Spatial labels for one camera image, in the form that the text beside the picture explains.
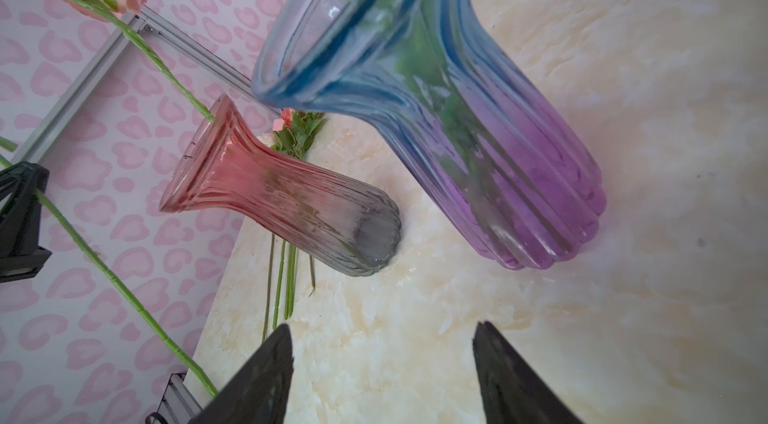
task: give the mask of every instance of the marble tabletop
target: marble tabletop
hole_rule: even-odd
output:
[[[768,0],[473,4],[603,169],[600,233],[504,270],[366,124],[331,117],[310,161],[388,192],[403,240],[371,277],[319,265],[311,297],[301,261],[286,422],[484,422],[481,320],[586,424],[764,422]],[[268,254],[246,222],[194,355],[217,386],[261,343]]]

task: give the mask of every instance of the metal frame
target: metal frame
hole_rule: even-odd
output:
[[[122,21],[137,32],[149,32],[165,40],[223,82],[250,96],[250,80],[152,10],[144,9],[139,16],[126,14]],[[59,98],[32,135],[14,153],[13,163],[36,163],[44,157],[129,45],[130,41],[120,30],[110,35],[107,42]],[[272,108],[265,108],[275,117],[280,114]]]

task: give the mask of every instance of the glass vase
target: glass vase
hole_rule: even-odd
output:
[[[371,275],[400,240],[397,205],[382,190],[270,149],[227,95],[192,138],[160,211],[224,207],[346,275]]]
[[[597,163],[470,0],[288,0],[251,89],[274,107],[372,124],[504,267],[546,269],[598,231]]]

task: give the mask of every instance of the beige marble surface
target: beige marble surface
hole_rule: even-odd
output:
[[[405,237],[373,277],[321,265],[311,297],[300,267],[286,422],[484,422],[479,320],[587,424],[765,422],[768,0],[473,1],[604,170],[600,234],[505,271],[370,128],[332,118],[310,160],[386,190]],[[218,386],[261,341],[267,236],[244,225],[195,353]]]

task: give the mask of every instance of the flower lying on table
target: flower lying on table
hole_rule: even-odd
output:
[[[293,109],[283,109],[280,119],[276,119],[271,133],[264,133],[257,138],[263,144],[277,152],[284,153],[299,160],[304,160],[307,151],[315,141],[317,131],[325,121],[319,112],[296,112]],[[296,300],[296,255],[298,249],[288,243],[288,270],[286,272],[286,300],[283,309],[283,319],[293,315],[293,303]],[[275,235],[272,234],[270,245],[270,266],[266,278],[266,310],[264,311],[264,331],[261,342],[266,339],[266,329],[270,320],[270,293],[272,290],[272,264],[275,255]],[[286,241],[280,247],[280,270],[277,274],[277,289],[275,292],[275,310],[272,320],[272,330],[277,328],[277,316],[280,310],[280,288],[283,283],[283,268],[286,264]],[[312,292],[315,292],[315,259],[310,256],[310,275]]]

